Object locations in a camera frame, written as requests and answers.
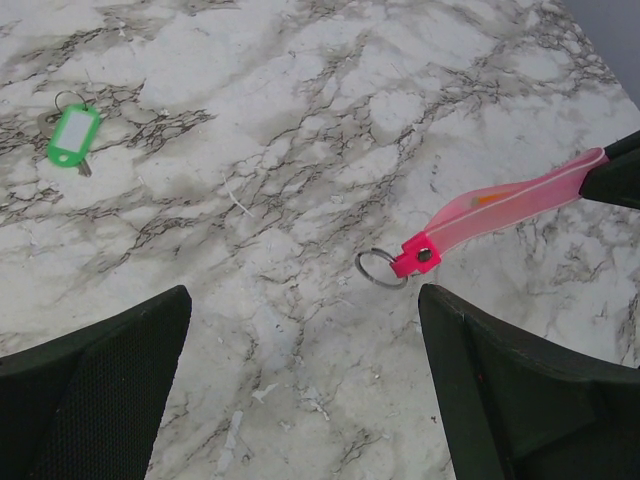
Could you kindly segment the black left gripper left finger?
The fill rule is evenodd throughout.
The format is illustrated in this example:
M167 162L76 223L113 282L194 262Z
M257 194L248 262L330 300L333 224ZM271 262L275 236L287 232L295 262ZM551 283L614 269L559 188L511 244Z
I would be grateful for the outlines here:
M2 478L144 478L191 312L179 285L2 357Z

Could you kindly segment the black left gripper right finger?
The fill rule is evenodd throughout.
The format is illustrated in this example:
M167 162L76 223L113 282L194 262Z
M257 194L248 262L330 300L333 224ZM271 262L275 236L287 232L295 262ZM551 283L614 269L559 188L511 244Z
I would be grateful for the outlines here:
M437 285L418 308L459 479L636 479L639 372L554 344Z

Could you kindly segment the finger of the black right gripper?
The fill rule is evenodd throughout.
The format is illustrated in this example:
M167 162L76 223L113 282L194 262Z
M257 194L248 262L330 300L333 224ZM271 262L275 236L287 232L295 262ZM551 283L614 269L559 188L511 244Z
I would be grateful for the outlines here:
M640 209L640 131L604 148L607 162L585 177L582 198L615 206Z

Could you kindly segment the pink strap keyring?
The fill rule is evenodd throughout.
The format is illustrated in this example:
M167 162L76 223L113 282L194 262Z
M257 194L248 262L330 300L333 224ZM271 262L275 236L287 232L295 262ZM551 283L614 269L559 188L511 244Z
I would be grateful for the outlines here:
M398 256L371 248L357 254L355 266L372 283L401 289L410 275L430 272L441 263L444 254L458 245L578 200L588 173L609 162L604 148L592 148L541 177L467 192L448 203L423 230L403 243ZM369 274L362 265L366 255L385 259L399 282L390 284Z

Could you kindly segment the green key tag with key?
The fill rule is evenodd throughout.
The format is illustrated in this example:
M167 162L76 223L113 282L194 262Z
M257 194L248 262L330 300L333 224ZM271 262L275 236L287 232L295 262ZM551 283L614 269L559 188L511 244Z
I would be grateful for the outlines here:
M54 109L41 113L36 120L47 140L46 156L55 166L76 168L90 177L87 155L101 124L99 111L80 93L63 90L54 97Z

